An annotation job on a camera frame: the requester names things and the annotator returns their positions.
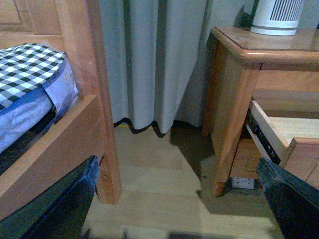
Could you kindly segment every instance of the power outlet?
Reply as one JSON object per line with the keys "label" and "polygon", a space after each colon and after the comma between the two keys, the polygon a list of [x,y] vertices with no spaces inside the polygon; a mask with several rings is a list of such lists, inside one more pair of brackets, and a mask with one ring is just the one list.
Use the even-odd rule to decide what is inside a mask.
{"label": "power outlet", "polygon": [[253,179],[253,178],[233,178],[232,187],[233,188],[254,189],[255,188],[255,179]]}

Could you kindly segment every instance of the mattress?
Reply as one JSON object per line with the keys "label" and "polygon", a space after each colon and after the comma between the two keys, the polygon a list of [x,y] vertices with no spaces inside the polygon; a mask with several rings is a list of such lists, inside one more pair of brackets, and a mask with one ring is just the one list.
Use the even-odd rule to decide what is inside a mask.
{"label": "mattress", "polygon": [[0,111],[0,153],[39,122],[50,110],[65,112],[78,94],[70,64],[65,58],[59,77],[30,91]]}

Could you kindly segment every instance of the open drawer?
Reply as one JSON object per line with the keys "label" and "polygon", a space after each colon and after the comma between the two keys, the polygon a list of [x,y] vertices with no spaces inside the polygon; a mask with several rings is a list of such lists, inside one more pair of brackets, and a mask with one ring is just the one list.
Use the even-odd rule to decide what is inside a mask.
{"label": "open drawer", "polygon": [[291,115],[265,112],[252,100],[246,126],[262,156],[319,188],[319,118],[302,112]]}
{"label": "open drawer", "polygon": [[0,176],[0,220],[105,151],[98,100],[86,96]]}

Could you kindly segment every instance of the wooden floor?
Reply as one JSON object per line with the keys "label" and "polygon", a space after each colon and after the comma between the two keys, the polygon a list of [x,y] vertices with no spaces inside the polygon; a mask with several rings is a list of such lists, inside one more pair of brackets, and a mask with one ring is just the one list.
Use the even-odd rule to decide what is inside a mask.
{"label": "wooden floor", "polygon": [[215,156],[195,129],[132,134],[116,127],[123,195],[118,205],[97,197],[83,239],[282,239],[259,189],[209,194]]}

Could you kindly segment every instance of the black and white checkered fabric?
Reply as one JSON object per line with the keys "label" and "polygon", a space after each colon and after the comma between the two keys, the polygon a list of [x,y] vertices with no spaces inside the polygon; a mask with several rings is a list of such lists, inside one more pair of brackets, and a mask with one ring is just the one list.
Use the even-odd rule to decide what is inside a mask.
{"label": "black and white checkered fabric", "polygon": [[0,50],[0,111],[55,78],[65,56],[41,44]]}

